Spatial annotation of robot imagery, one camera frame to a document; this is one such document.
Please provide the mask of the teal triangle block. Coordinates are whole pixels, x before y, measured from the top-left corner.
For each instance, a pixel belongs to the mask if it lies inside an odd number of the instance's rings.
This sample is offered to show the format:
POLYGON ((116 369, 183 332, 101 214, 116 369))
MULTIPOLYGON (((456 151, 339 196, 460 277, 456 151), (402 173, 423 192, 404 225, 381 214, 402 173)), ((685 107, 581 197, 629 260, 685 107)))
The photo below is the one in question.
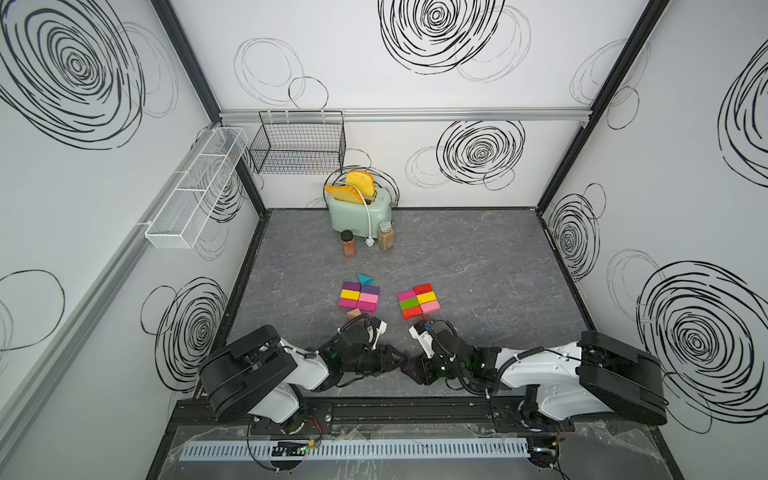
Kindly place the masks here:
POLYGON ((372 285, 374 283, 374 279, 370 276, 358 274, 357 277, 361 285, 372 285))

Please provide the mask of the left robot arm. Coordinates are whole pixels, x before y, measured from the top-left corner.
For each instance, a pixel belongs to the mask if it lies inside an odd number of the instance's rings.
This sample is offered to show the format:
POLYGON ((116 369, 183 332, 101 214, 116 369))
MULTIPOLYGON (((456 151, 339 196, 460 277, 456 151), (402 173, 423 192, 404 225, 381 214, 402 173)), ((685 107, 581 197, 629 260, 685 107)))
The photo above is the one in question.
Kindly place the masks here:
POLYGON ((266 325, 209 354, 199 378, 217 421, 249 416, 296 430, 309 416, 304 390, 344 388, 347 374, 355 383, 405 365, 406 353, 381 342, 386 328, 362 314, 319 347, 304 349, 266 325))

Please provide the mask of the brown spice jar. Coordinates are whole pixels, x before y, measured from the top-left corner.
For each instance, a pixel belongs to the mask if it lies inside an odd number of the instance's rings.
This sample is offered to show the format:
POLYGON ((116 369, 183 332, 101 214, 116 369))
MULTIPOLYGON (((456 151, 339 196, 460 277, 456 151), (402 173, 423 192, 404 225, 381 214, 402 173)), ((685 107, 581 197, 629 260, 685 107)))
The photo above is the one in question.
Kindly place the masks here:
POLYGON ((357 250, 355 245, 355 235, 351 230, 343 230, 340 233, 342 241, 343 254, 346 258, 355 257, 357 250))

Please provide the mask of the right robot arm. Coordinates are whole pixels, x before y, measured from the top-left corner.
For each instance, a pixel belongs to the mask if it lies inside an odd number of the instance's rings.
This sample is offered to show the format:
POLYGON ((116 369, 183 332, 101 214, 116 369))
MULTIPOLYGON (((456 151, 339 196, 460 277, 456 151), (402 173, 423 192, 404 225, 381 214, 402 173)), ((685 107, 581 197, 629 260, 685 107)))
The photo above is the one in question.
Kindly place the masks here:
POLYGON ((515 415, 529 428, 604 413, 650 426, 667 422, 660 361, 595 330, 561 346, 527 350, 475 347, 453 326, 437 329, 432 319, 409 332, 422 352, 402 364, 405 375, 420 385, 456 380, 486 400, 522 389, 515 415))

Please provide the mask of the yellow block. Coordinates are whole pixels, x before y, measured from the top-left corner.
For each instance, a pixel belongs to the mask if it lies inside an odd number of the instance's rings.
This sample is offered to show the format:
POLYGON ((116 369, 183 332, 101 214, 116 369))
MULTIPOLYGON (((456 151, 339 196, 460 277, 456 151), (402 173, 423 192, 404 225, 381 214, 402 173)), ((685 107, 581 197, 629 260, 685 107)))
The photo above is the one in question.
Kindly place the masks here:
POLYGON ((436 294, 433 291, 421 293, 417 295, 417 300, 420 305, 435 302, 437 300, 436 294))
POLYGON ((359 290, 343 289, 341 291, 340 297, 342 299, 357 301, 360 298, 360 291, 359 290))

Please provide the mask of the red block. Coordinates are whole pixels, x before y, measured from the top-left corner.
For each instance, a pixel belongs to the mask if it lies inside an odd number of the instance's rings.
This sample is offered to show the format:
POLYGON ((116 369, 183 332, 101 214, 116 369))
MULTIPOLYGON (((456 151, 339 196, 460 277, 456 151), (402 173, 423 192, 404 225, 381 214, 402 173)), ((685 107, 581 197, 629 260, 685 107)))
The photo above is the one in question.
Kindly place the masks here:
POLYGON ((413 319, 416 317, 419 317, 423 314, 423 310, 420 305, 416 305, 410 308, 406 308, 402 310, 402 316, 405 320, 413 319))
POLYGON ((433 292, 433 287, 432 287, 431 284, 427 283, 427 284, 422 284, 422 285, 415 286, 413 288, 413 291, 414 291, 414 293, 416 295, 422 295, 422 294, 426 294, 426 293, 429 293, 429 292, 433 292))

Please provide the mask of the green block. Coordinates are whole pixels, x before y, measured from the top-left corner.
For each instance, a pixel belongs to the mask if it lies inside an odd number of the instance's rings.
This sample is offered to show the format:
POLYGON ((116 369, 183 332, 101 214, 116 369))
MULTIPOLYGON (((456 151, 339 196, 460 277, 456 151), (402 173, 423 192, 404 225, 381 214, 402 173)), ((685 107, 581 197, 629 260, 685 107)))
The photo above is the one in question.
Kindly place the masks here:
POLYGON ((419 300, 416 297, 408 298, 399 302, 402 311, 406 311, 412 308, 420 306, 419 300))

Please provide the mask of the light pink block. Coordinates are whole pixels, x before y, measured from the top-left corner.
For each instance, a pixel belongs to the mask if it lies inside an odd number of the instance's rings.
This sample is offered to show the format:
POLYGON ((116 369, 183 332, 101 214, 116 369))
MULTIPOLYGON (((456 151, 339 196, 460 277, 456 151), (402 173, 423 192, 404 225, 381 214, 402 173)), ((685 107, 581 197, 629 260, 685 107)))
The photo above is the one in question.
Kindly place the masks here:
POLYGON ((360 302, 377 304, 379 296, 377 294, 361 292, 359 297, 360 302))
POLYGON ((421 304, 420 308, 423 314, 429 314, 431 312, 438 311, 440 309, 440 304, 437 300, 433 300, 433 301, 421 304))

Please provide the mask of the magenta block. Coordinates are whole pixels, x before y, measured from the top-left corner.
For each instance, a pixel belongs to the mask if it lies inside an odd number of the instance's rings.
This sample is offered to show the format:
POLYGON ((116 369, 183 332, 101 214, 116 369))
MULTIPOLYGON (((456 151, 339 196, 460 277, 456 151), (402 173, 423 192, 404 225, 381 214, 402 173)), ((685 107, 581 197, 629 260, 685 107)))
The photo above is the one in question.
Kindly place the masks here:
POLYGON ((357 308, 362 312, 375 313, 377 309, 377 302, 358 301, 357 308))
POLYGON ((357 299, 340 298, 338 306, 347 310, 354 310, 358 307, 358 303, 357 299))
POLYGON ((407 290, 404 292, 401 292, 397 295, 397 300, 399 302, 408 301, 410 299, 413 299, 416 297, 416 293, 413 290, 407 290))

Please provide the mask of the beige spice jar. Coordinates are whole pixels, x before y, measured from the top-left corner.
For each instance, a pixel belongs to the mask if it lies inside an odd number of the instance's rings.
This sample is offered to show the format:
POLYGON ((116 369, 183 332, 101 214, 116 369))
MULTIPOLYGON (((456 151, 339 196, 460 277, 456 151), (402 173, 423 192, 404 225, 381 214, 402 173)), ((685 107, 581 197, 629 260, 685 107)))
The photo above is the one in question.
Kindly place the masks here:
POLYGON ((377 240, 383 251, 388 251, 394 246, 394 230, 390 221, 379 224, 377 240))

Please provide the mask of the magenta block bottom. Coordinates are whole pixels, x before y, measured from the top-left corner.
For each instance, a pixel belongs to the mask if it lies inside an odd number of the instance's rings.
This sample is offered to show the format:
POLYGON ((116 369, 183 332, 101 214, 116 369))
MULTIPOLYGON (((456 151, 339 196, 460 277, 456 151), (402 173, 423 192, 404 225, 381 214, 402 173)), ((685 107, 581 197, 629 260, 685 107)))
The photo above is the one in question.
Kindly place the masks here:
POLYGON ((413 290, 407 290, 404 292, 401 292, 397 295, 397 300, 399 302, 408 301, 410 299, 413 299, 416 297, 416 293, 413 290))

